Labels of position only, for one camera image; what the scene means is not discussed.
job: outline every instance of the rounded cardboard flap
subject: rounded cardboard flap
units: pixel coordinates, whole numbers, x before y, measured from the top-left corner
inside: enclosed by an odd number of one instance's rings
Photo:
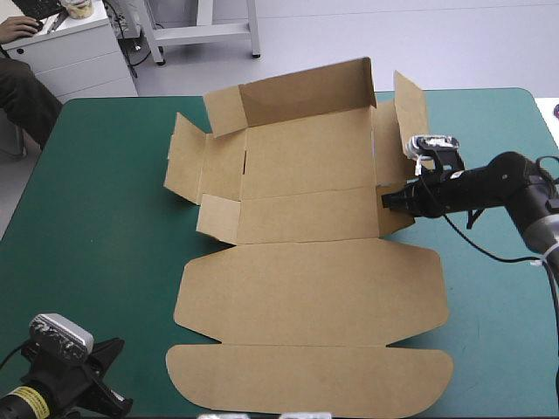
[[[438,350],[181,345],[167,368],[185,398],[209,409],[397,418],[429,408],[453,364]]]

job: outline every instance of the cardboard flap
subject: cardboard flap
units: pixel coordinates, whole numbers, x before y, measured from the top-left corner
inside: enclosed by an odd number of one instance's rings
[[[218,138],[207,135],[200,199],[202,194],[222,196],[235,201],[240,199],[245,148],[246,131]]]
[[[192,260],[175,309],[181,326],[258,345],[384,346],[447,317],[437,253],[378,238],[250,244]]]
[[[164,186],[193,203],[200,199],[205,143],[206,133],[177,113]]]
[[[403,152],[413,135],[430,132],[429,115],[424,91],[399,72],[394,72],[394,90]]]
[[[167,352],[167,369],[184,397],[210,409],[397,418],[429,408],[453,364],[419,349],[185,345]]]
[[[378,237],[374,188],[317,192],[241,203],[238,244]]]
[[[414,162],[402,153],[394,100],[372,107],[376,184],[388,185],[414,177]]]
[[[204,95],[204,104],[216,137],[248,127],[238,86]]]
[[[376,104],[369,58],[231,87],[204,101],[216,136]]]
[[[236,244],[240,210],[239,201],[204,194],[196,230],[224,243]]]

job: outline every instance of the person's leg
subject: person's leg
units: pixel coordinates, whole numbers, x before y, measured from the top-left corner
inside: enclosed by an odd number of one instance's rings
[[[43,148],[62,105],[27,64],[0,58],[0,107]]]

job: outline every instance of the unfolded cardboard box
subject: unfolded cardboard box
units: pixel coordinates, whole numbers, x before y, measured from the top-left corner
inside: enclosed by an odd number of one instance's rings
[[[213,134],[177,115],[165,186],[237,245],[185,267],[175,320],[222,342],[168,352],[194,403],[402,417],[444,391],[448,355],[387,347],[448,316],[437,254],[378,238],[413,223],[380,198],[429,131],[423,92],[395,88],[377,104],[363,58],[207,94]]]

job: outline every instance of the green table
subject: green table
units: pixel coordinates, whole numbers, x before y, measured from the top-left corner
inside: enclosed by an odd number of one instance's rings
[[[469,168],[507,150],[556,154],[525,91],[427,98],[432,132],[459,138]],[[107,382],[135,398],[133,416],[203,411],[175,391],[165,353],[210,341],[176,325],[173,310],[184,265],[226,246],[197,234],[198,208],[162,186],[177,111],[210,128],[200,98],[66,104],[0,242],[0,354],[25,339],[37,313],[61,313],[97,340],[119,336],[127,344]],[[463,215],[453,218],[465,224]],[[501,255],[527,253],[503,209],[487,211],[470,235]],[[402,343],[444,349],[455,362],[450,386],[423,415],[556,415],[556,337],[543,269],[495,263],[441,220],[418,220],[391,238],[437,250],[445,269],[448,323]],[[0,393],[26,368],[12,361],[0,374]]]

